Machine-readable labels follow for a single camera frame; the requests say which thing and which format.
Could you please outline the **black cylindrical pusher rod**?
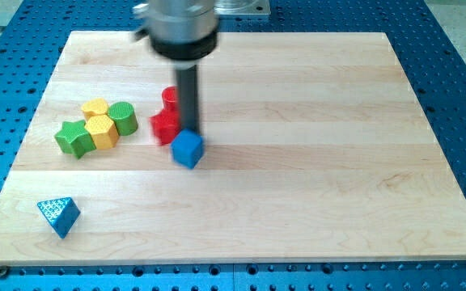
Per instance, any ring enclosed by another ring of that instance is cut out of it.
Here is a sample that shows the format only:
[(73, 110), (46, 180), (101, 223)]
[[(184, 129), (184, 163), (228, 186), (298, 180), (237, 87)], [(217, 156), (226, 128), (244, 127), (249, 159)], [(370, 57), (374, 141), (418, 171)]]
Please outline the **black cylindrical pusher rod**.
[(200, 134), (198, 65), (195, 61), (178, 61), (174, 70), (181, 127)]

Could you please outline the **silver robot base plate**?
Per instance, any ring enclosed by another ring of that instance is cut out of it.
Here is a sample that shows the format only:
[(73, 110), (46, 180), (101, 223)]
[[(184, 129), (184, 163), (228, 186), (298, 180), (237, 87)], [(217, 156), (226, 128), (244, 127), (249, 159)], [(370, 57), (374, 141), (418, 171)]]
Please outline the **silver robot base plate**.
[(219, 15), (269, 16), (270, 0), (217, 0), (215, 11)]

